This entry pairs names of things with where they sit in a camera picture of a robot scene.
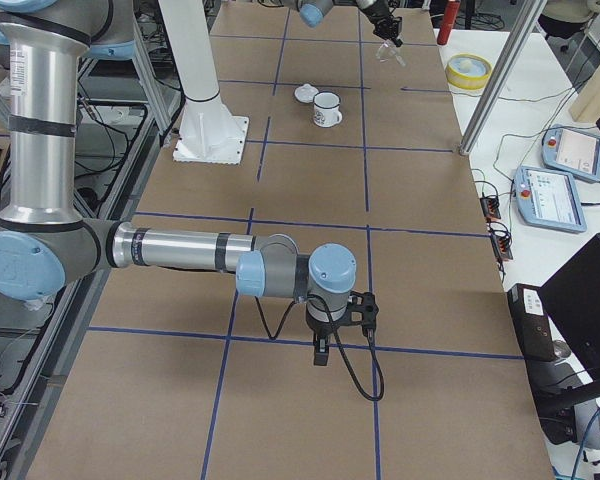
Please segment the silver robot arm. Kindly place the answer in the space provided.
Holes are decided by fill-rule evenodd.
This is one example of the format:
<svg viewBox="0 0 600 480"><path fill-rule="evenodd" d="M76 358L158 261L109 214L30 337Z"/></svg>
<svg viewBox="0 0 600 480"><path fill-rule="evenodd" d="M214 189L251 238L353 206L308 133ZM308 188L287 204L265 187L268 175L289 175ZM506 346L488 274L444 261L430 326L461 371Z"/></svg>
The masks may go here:
<svg viewBox="0 0 600 480"><path fill-rule="evenodd" d="M0 1L9 46L11 191L0 212L0 293L33 301L95 271L130 265L231 273L237 291L304 304L325 365L351 321L356 261L339 244L308 255L269 237L137 228L74 207L78 63L135 52L129 1Z"/></svg>
<svg viewBox="0 0 600 480"><path fill-rule="evenodd" d="M296 11L309 27L317 27L335 6L355 6L373 26L373 34L390 41L395 47L401 47L403 41L402 17L393 14L395 6L385 0L282 0L280 4Z"/></svg>

